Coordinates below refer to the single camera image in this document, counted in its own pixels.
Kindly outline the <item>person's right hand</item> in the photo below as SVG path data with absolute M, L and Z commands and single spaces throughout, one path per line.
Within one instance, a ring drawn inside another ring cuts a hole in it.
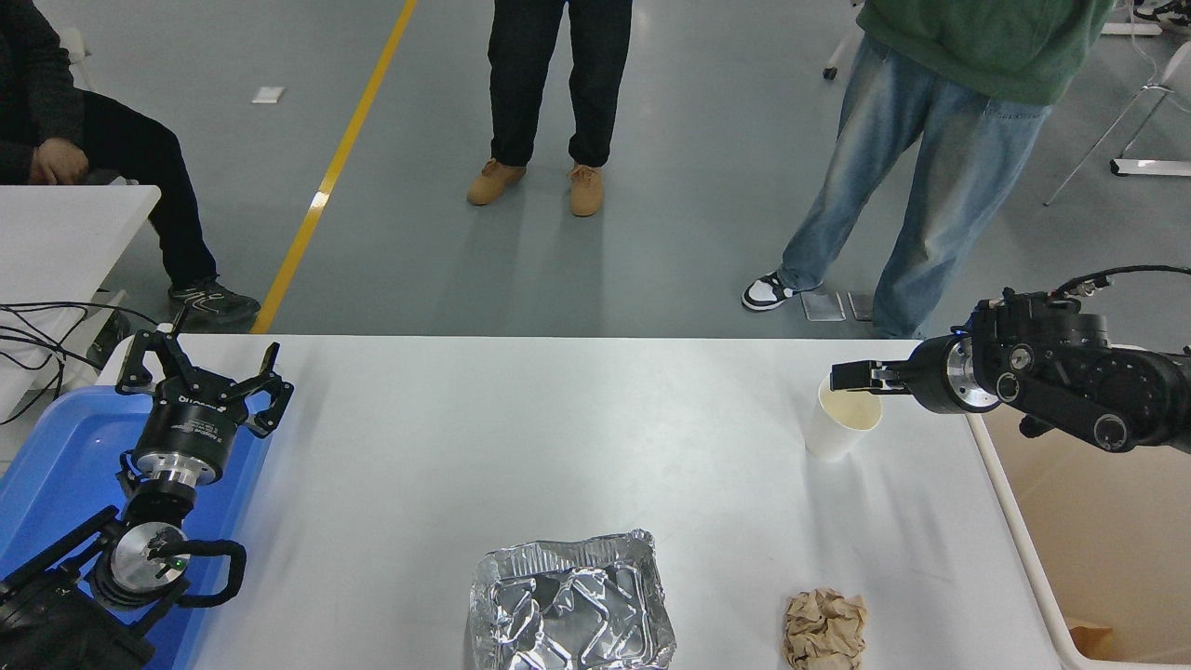
M 46 139 L 33 150 L 29 184 L 77 184 L 89 173 L 85 150 L 71 140 Z

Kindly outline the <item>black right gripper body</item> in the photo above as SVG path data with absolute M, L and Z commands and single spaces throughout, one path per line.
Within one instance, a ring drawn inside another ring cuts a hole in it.
M 902 368 L 903 386 L 923 408 L 935 414 L 958 414 L 947 370 L 948 356 L 958 338 L 933 338 L 919 343 Z

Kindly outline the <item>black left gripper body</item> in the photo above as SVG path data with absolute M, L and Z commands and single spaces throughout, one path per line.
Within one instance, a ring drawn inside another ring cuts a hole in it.
M 233 449 L 238 425 L 247 419 L 243 399 L 188 397 L 182 392 L 157 392 L 141 440 L 139 467 L 160 457 L 183 455 L 208 467 L 224 467 Z

